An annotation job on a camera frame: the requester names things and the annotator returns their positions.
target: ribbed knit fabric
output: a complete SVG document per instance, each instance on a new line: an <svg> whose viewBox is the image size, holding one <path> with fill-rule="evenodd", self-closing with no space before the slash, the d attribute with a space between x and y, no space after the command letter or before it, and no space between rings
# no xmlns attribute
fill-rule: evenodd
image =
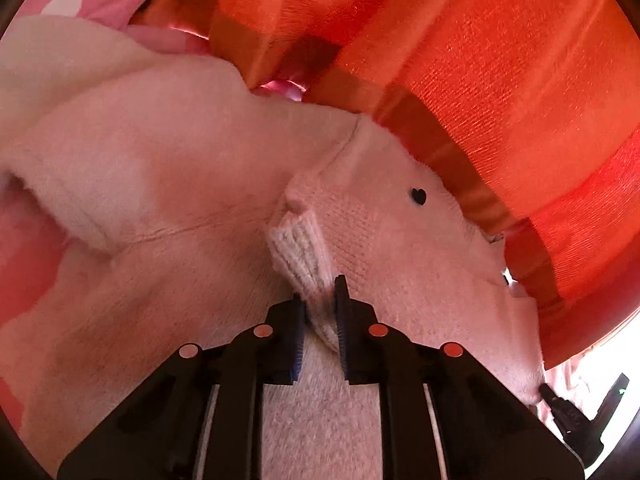
<svg viewBox="0 0 640 480"><path fill-rule="evenodd" d="M0 96L3 183L21 178L71 238L53 287L0 326L20 436L50 473L181 344L226 344L298 291L311 327L299 383L265 392L263 478L382 478L377 388L348 386L335 353L342 272L383 322L461 342L536 399L535 304L510 295L500 244L365 116L55 16L3 38Z"/></svg>

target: pink sweater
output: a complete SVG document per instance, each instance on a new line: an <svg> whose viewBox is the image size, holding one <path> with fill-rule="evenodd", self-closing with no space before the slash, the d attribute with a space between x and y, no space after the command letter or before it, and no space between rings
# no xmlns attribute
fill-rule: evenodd
<svg viewBox="0 0 640 480"><path fill-rule="evenodd" d="M72 237L53 288L0 328L20 435L51 473L178 346L225 344L298 290L311 327L300 382L266 389L264 479L381 478L377 389L347 386L335 353L337 273L382 322L460 342L537 400L536 305L504 283L501 243L366 116L252 95L227 62L97 23L26 17L0 42L0 174Z"/></svg>

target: orange fabric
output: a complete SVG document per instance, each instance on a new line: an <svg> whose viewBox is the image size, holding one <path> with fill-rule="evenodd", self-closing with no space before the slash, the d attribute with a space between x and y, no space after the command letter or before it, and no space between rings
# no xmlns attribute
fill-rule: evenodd
<svg viewBox="0 0 640 480"><path fill-rule="evenodd" d="M548 367L638 307L640 41L614 0L150 0L135 20L398 135L505 232Z"/></svg>

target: black clip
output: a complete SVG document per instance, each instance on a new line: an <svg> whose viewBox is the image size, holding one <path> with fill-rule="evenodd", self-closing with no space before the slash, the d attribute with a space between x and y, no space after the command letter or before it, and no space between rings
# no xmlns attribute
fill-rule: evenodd
<svg viewBox="0 0 640 480"><path fill-rule="evenodd" d="M548 384L539 388L540 395L551 409L562 439L580 457L585 468L593 465L604 451L600 440L616 408L629 386L629 379L620 374L607 392L593 420L589 420L570 400L561 399Z"/></svg>
<svg viewBox="0 0 640 480"><path fill-rule="evenodd" d="M458 343L411 343L352 300L344 276L335 305L345 379L380 384L385 480L584 480L571 450Z"/></svg>
<svg viewBox="0 0 640 480"><path fill-rule="evenodd" d="M181 346L64 459L58 480L193 478L198 442L203 480L260 478L262 386L298 380L304 315L296 297L228 345Z"/></svg>

